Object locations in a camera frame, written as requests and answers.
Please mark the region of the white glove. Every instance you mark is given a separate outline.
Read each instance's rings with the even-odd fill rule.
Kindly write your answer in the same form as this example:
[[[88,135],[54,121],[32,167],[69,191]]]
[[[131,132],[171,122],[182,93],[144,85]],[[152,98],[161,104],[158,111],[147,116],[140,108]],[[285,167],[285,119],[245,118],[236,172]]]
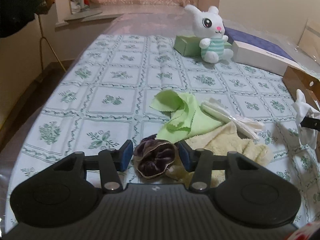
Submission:
[[[296,111],[296,125],[300,143],[315,150],[319,132],[319,111],[306,103],[305,95],[300,89],[296,90],[296,97],[292,107]]]

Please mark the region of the cream fluffy towel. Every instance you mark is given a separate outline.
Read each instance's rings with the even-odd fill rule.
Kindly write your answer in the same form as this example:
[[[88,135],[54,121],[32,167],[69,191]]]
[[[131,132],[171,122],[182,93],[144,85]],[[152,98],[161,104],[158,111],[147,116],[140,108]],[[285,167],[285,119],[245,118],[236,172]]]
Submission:
[[[273,152],[265,144],[256,144],[252,139],[241,139],[237,134],[236,125],[229,122],[217,129],[203,134],[196,135],[185,141],[193,150],[204,148],[214,155],[227,155],[228,152],[238,152],[261,166],[267,166],[273,159]],[[165,175],[169,178],[189,186],[193,172],[187,172],[180,157],[169,166]]]

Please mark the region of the dark purple velvet scrunchie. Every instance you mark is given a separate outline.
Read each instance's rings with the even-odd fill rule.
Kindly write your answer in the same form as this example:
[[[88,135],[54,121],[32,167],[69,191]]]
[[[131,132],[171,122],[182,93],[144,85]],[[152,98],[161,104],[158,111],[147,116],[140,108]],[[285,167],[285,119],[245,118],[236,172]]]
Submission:
[[[175,161],[177,147],[171,142],[157,139],[156,134],[144,138],[134,149],[136,170],[145,179],[161,176]]]

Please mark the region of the light green cloth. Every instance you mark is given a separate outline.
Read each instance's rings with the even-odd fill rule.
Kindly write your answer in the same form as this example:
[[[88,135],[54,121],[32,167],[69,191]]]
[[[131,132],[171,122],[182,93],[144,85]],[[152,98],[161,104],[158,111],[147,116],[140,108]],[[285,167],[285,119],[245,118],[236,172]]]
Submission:
[[[224,125],[204,113],[196,97],[189,93],[163,90],[154,96],[150,107],[170,114],[170,120],[161,127],[156,138],[171,143],[206,134]]]

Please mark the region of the brown cardboard box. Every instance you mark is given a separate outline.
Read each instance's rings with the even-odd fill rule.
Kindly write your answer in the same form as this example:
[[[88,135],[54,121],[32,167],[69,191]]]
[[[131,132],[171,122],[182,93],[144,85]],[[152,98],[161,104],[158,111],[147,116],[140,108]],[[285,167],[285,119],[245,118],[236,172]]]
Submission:
[[[296,90],[300,89],[305,95],[306,103],[319,110],[319,79],[288,66],[282,81],[294,100],[297,98]]]

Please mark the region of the white folded cloth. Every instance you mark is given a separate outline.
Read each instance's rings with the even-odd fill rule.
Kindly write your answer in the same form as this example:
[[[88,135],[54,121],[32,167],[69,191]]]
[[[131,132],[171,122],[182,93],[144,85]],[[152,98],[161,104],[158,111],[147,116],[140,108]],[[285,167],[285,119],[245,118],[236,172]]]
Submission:
[[[265,130],[265,125],[262,122],[232,114],[223,104],[214,98],[203,100],[201,102],[201,108],[205,113],[224,123],[232,121],[237,131],[252,140],[259,141],[258,133]]]

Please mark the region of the wooden headboard in plastic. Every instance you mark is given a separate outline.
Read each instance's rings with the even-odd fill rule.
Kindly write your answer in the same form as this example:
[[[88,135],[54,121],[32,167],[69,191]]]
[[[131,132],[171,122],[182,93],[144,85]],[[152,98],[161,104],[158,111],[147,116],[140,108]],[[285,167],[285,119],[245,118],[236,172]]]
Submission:
[[[308,19],[298,46],[310,57],[319,57],[319,23]]]

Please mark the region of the blue and white gift box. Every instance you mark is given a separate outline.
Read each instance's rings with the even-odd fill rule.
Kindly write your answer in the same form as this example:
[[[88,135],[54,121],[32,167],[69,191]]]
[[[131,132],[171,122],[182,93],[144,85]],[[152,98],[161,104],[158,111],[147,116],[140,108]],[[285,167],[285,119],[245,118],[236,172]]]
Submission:
[[[232,28],[225,28],[232,45],[233,61],[283,76],[287,67],[300,65],[280,46],[263,38]]]

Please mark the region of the green tissue box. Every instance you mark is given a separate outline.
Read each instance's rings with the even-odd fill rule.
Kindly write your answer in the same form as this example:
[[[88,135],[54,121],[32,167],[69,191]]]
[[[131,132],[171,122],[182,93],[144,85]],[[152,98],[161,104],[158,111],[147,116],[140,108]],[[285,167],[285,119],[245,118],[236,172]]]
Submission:
[[[222,37],[199,38],[195,36],[176,36],[174,49],[182,56],[201,56],[203,59],[231,59],[234,55],[230,48],[226,48],[226,41]]]

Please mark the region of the white plush bunny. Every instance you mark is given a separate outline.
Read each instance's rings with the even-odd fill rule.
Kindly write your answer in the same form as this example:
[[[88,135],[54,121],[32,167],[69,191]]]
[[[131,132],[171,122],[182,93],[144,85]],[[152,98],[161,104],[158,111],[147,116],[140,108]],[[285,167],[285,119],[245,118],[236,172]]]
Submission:
[[[231,49],[225,48],[228,36],[225,34],[225,26],[218,8],[210,6],[208,11],[201,11],[189,4],[184,9],[193,16],[193,32],[200,39],[199,47],[203,61],[216,64],[222,60],[230,60],[234,53]]]

